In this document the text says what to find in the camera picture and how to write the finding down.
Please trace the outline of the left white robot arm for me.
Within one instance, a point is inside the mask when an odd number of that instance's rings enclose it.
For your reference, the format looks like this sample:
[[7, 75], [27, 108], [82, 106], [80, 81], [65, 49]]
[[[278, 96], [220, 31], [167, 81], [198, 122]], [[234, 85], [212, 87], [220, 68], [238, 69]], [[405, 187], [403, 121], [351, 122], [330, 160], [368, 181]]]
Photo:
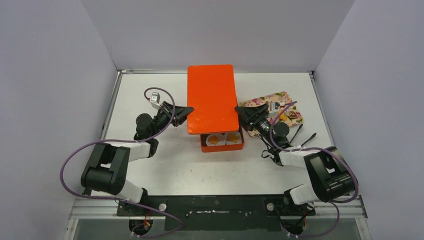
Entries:
[[133, 141], [96, 143], [81, 175], [82, 187], [130, 201], [132, 211], [137, 215], [145, 214], [150, 207], [149, 200], [144, 197], [147, 190], [127, 180], [128, 165], [153, 157], [159, 145], [154, 136], [169, 125], [180, 126], [193, 111], [193, 107], [173, 106], [164, 101], [156, 116], [142, 113], [136, 118]]

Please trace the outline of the small orange cookie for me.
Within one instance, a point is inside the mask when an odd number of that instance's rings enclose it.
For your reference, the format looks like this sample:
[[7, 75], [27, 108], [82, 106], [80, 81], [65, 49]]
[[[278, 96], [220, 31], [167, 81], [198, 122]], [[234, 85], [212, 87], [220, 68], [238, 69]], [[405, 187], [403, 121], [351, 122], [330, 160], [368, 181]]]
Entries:
[[211, 136], [209, 137], [209, 139], [208, 139], [208, 142], [209, 142], [211, 145], [216, 145], [219, 141], [220, 141], [220, 140], [219, 140], [219, 138], [218, 138], [217, 136], [215, 136], [215, 135], [211, 135]]

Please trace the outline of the metal tongs with black tips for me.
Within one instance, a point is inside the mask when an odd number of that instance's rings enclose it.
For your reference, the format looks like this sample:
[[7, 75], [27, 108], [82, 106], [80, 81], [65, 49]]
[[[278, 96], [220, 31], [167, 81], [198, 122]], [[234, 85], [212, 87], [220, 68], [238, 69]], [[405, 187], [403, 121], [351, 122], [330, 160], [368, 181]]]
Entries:
[[318, 142], [318, 133], [307, 124], [298, 124], [289, 127], [287, 136], [291, 147], [312, 147]]

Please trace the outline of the floral tray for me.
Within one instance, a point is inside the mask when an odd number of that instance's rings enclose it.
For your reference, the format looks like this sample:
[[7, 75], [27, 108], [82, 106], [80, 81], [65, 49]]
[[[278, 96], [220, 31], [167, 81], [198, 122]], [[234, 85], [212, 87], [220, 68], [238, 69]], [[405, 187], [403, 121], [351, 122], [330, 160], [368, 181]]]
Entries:
[[[246, 101], [239, 102], [237, 106], [240, 107], [257, 107], [263, 104], [268, 104], [269, 102], [282, 102], [285, 103], [285, 107], [293, 102], [292, 98], [289, 96], [289, 94], [286, 91], [276, 92], [269, 95], [264, 95], [256, 98], [252, 98]], [[290, 119], [288, 118], [286, 123], [289, 127], [300, 125], [304, 122], [304, 118], [302, 114], [300, 113], [299, 109], [295, 104], [291, 105], [287, 110], [284, 111], [284, 113], [288, 116], [290, 111], [294, 111], [297, 113], [298, 117], [296, 119]], [[279, 120], [278, 114], [268, 114], [267, 119], [272, 123], [275, 119], [276, 122], [283, 122]], [[248, 134], [251, 137], [257, 137], [259, 135], [259, 132], [257, 130], [248, 131]]]

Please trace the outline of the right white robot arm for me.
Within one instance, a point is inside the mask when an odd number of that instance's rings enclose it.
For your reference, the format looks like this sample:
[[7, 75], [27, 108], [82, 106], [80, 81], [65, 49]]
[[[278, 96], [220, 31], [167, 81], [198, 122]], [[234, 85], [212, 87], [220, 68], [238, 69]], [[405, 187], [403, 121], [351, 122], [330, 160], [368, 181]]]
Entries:
[[268, 104], [256, 107], [236, 106], [238, 120], [246, 131], [256, 130], [267, 147], [271, 160], [278, 166], [304, 169], [309, 184], [301, 184], [284, 192], [284, 210], [295, 214], [303, 204], [321, 201], [339, 203], [349, 193], [358, 195], [359, 184], [352, 170], [335, 146], [327, 148], [292, 145], [289, 126], [278, 119], [268, 120]]

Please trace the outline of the orange tin lid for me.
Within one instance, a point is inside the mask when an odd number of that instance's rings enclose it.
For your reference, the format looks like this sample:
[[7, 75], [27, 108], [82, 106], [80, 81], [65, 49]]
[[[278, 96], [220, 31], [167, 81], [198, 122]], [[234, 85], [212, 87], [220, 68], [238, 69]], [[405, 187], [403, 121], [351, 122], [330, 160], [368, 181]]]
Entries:
[[187, 117], [190, 135], [239, 129], [234, 68], [231, 64], [191, 65], [187, 68]]

